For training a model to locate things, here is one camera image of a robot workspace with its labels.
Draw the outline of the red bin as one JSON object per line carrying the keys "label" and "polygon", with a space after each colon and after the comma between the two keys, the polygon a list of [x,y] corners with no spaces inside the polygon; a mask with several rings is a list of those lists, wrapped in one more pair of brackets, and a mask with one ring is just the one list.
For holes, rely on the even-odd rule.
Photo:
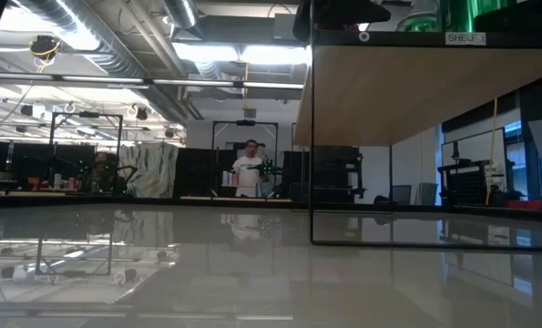
{"label": "red bin", "polygon": [[542,200],[508,200],[506,206],[509,209],[542,210]]}

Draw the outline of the silver ventilation duct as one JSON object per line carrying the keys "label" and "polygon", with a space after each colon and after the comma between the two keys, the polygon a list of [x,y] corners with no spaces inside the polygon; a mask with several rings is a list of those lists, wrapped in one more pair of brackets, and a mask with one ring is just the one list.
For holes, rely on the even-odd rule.
{"label": "silver ventilation duct", "polygon": [[24,13],[47,23],[63,43],[109,77],[148,77],[149,72],[95,13],[86,0],[9,0]]}

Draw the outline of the bright ceiling light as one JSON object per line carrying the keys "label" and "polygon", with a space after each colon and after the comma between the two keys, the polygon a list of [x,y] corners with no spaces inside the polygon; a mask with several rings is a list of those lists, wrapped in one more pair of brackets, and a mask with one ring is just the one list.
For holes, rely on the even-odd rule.
{"label": "bright ceiling light", "polygon": [[308,64],[311,50],[308,47],[289,46],[236,46],[173,43],[178,57],[192,62],[241,61],[255,65]]}

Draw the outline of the wooden shelf black frame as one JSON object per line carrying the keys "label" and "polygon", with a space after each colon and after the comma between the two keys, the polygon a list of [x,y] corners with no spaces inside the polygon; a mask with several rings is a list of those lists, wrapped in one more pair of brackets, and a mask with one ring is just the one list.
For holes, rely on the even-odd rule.
{"label": "wooden shelf black frame", "polygon": [[390,147],[542,78],[542,32],[475,32],[485,46],[445,33],[312,28],[296,142]]}

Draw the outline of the leaf patterned cloth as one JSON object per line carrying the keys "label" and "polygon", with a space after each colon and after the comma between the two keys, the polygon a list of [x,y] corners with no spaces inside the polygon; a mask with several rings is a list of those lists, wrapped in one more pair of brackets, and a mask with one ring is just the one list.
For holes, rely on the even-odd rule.
{"label": "leaf patterned cloth", "polygon": [[119,175],[126,181],[126,193],[135,198],[173,197],[179,148],[165,143],[122,146]]}

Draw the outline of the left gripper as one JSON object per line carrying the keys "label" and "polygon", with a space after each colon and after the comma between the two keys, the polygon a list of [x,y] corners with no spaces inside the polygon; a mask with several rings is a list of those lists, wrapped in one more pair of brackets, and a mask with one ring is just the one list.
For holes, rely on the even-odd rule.
{"label": "left gripper", "polygon": [[381,23],[392,14],[371,0],[301,0],[292,33],[309,42],[311,29],[321,31],[357,30],[360,24]]}

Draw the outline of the black pegboard cart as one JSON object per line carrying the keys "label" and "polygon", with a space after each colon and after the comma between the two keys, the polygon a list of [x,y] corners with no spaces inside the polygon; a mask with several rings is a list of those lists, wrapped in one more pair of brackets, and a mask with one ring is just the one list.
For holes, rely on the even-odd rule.
{"label": "black pegboard cart", "polygon": [[524,194],[514,188],[509,173],[513,162],[506,159],[495,141],[458,140],[441,147],[439,195],[443,205],[506,207]]}

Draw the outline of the black station frame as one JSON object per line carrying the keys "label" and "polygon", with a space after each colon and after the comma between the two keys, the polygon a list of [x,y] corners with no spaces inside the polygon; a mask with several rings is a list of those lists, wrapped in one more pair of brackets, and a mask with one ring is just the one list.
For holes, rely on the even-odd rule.
{"label": "black station frame", "polygon": [[[220,164],[219,159],[219,149],[215,146],[215,139],[216,137],[222,133],[228,126],[233,126],[234,129],[231,129],[230,131],[234,131],[236,133],[236,139],[240,138],[240,142],[236,143],[234,142],[232,145],[232,151],[233,151],[233,157],[234,160],[232,162],[229,161],[222,161],[222,164]],[[271,160],[277,159],[278,156],[278,133],[279,133],[279,124],[278,123],[265,123],[265,122],[256,122],[254,120],[237,120],[237,121],[213,121],[212,122],[212,138],[211,138],[211,168],[210,171],[212,173],[213,178],[213,191],[212,193],[215,194],[218,191],[219,187],[225,188],[232,188],[233,189],[233,196],[235,198],[238,198],[235,196],[236,188],[238,187],[238,175],[233,172],[233,164],[234,162],[242,157],[245,154],[245,143],[249,139],[254,139],[259,143],[258,148],[258,156],[262,158],[263,160],[267,160],[269,158],[264,158],[262,150],[267,149],[267,146],[270,144],[270,141],[267,140],[265,142],[261,141],[261,136],[254,130],[255,128],[262,128],[264,129],[270,136],[271,139],[274,142],[274,147],[271,148],[271,150],[274,151],[274,157],[270,158]],[[277,178],[273,176],[267,176],[267,180],[262,180],[259,185],[259,197],[258,198],[268,198],[271,195],[270,191],[263,191],[262,186],[265,182],[272,181],[274,183],[277,182]],[[258,198],[239,198],[239,199],[258,199]]]}
{"label": "black station frame", "polygon": [[[59,157],[57,156],[57,144],[54,141],[56,129],[60,128],[64,124],[64,122],[68,118],[71,118],[72,116],[74,116],[74,113],[67,113],[67,112],[53,112],[52,113],[50,132],[49,132],[49,147],[51,149],[51,158],[48,162],[50,175],[55,174],[56,163],[59,161]],[[119,159],[124,117],[119,114],[101,114],[101,113],[92,112],[92,111],[81,111],[77,113],[77,116],[79,116],[80,118],[107,118],[109,119],[109,122],[111,122],[110,118],[118,119],[118,139],[117,139],[117,145],[116,145],[116,156],[117,156],[117,159]]]}

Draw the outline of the white shelf label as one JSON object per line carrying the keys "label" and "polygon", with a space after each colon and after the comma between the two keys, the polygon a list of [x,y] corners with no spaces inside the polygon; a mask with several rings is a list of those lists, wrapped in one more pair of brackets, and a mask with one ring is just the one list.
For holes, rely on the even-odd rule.
{"label": "white shelf label", "polygon": [[485,46],[485,33],[446,32],[445,44],[447,46]]}

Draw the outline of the grey bin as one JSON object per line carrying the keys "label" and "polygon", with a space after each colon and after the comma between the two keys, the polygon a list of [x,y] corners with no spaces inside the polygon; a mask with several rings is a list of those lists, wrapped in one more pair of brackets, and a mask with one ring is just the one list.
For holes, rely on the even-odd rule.
{"label": "grey bin", "polygon": [[434,206],[436,204],[438,185],[431,182],[422,182],[418,189],[418,203],[424,206]]}

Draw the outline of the black rack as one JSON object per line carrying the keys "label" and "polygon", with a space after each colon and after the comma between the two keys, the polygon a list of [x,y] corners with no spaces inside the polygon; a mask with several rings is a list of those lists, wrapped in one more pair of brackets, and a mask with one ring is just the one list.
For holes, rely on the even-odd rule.
{"label": "black rack", "polygon": [[313,149],[313,200],[355,203],[365,193],[363,154],[357,147],[318,146]]}

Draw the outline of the long ceiling tube light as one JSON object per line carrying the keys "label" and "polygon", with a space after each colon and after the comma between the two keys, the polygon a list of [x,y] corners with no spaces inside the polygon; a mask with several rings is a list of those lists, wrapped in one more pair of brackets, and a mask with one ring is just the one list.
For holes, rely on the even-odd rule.
{"label": "long ceiling tube light", "polygon": [[84,85],[100,87],[123,87],[147,89],[149,86],[176,86],[176,87],[222,87],[222,88],[257,88],[257,89],[279,89],[296,90],[303,89],[303,84],[274,83],[256,81],[234,81],[234,80],[203,80],[186,78],[149,78],[149,77],[94,77],[94,76],[72,76],[72,75],[48,75],[48,74],[27,74],[0,72],[0,83],[17,85],[42,85],[42,86],[63,86],[63,85]]}

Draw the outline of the person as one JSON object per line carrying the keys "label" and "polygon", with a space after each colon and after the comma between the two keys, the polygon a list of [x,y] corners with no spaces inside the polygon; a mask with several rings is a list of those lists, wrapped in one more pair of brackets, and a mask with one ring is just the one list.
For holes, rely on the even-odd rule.
{"label": "person", "polygon": [[267,176],[261,177],[259,166],[263,159],[258,156],[259,143],[254,139],[249,139],[245,143],[245,154],[238,158],[232,168],[238,175],[238,187],[235,196],[238,198],[258,198],[259,185],[262,180],[267,180]]}
{"label": "person", "polygon": [[109,192],[114,189],[117,176],[116,154],[99,151],[94,155],[92,166],[85,170],[81,190],[90,193]]}

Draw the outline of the dark grey chair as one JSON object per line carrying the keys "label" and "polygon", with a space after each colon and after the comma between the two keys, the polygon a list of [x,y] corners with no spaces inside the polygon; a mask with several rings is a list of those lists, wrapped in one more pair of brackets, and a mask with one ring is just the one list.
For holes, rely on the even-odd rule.
{"label": "dark grey chair", "polygon": [[410,205],[412,199],[411,185],[393,185],[392,201],[399,205]]}

